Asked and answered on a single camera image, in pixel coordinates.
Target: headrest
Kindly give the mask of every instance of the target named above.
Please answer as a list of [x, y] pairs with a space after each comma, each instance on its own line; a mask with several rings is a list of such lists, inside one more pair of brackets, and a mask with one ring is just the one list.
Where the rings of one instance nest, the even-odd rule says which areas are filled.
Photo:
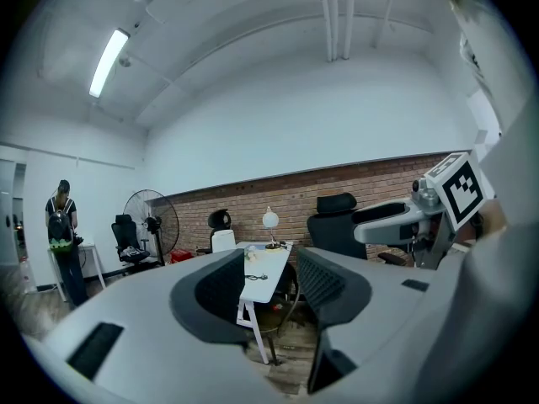
[[211, 229], [223, 226], [225, 224], [225, 216], [228, 217], [228, 224], [230, 224], [230, 215], [227, 211], [228, 209], [213, 211], [208, 217], [208, 226], [211, 227]]
[[129, 214], [120, 214], [116, 216], [116, 224], [117, 225], [126, 225], [127, 223], [131, 223], [132, 219]]
[[350, 193], [333, 194], [317, 198], [318, 214], [332, 214], [353, 210], [357, 206], [357, 200]]

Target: standing fan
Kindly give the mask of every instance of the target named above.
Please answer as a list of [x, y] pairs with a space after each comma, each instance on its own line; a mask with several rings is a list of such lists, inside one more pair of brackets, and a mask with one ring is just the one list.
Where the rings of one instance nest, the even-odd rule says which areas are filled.
[[156, 191], [141, 190], [129, 198], [124, 214], [136, 224], [139, 246], [147, 240], [150, 257], [158, 258], [164, 266], [163, 256], [172, 251], [179, 236], [178, 216], [170, 201]]

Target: desk lamp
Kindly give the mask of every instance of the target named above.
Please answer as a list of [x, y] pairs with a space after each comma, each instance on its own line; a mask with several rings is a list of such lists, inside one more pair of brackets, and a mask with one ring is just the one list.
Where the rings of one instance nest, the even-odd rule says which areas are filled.
[[269, 233], [271, 234], [271, 244], [268, 244], [266, 248], [268, 250], [276, 250], [280, 248], [280, 245], [273, 238], [273, 228], [277, 227], [279, 224], [279, 216], [273, 212], [270, 207], [268, 207], [266, 213], [262, 217], [262, 223], [264, 223], [264, 227], [269, 228]]

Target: wooden floor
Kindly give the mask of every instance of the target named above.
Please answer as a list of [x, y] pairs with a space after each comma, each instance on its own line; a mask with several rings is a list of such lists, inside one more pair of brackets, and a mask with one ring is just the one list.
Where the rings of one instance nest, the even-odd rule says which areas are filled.
[[[105, 281], [108, 284], [121, 278], [121, 275], [116, 275]], [[90, 297], [102, 290], [98, 280], [88, 283], [87, 289]], [[18, 266], [0, 266], [0, 299], [19, 330], [39, 340], [71, 311], [56, 289], [25, 295]], [[307, 379], [316, 348], [316, 327], [308, 321], [307, 315], [302, 315], [302, 308], [298, 308], [294, 321], [289, 322], [282, 336], [275, 339], [275, 352], [280, 365], [262, 363], [254, 337], [252, 333], [248, 335], [251, 339], [246, 356], [252, 361], [253, 369], [286, 398], [295, 400], [306, 396]], [[266, 343], [266, 353], [270, 358], [269, 350]]]

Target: ceiling pipe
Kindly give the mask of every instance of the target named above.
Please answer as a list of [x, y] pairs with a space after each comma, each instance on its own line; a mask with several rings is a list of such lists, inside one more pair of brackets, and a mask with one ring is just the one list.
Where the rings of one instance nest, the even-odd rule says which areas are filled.
[[352, 45], [352, 25], [354, 23], [354, 0], [346, 0], [346, 29], [344, 31], [344, 52], [343, 58], [350, 58], [350, 47]]
[[337, 60], [337, 44], [339, 42], [339, 0], [329, 0], [331, 18], [331, 58]]
[[393, 0], [387, 0], [386, 2], [386, 13], [384, 15], [384, 20], [382, 21], [382, 25], [376, 32], [374, 41], [372, 42], [372, 45], [377, 48], [378, 45], [380, 45], [380, 40], [382, 39], [382, 34], [384, 30], [386, 29], [387, 20], [389, 19], [389, 13], [391, 12], [391, 6], [393, 5]]
[[331, 22], [329, 20], [329, 6], [328, 0], [322, 0], [323, 8], [323, 18], [326, 22], [326, 46], [328, 48], [328, 62], [333, 61], [333, 52], [332, 52], [332, 39], [331, 39]]

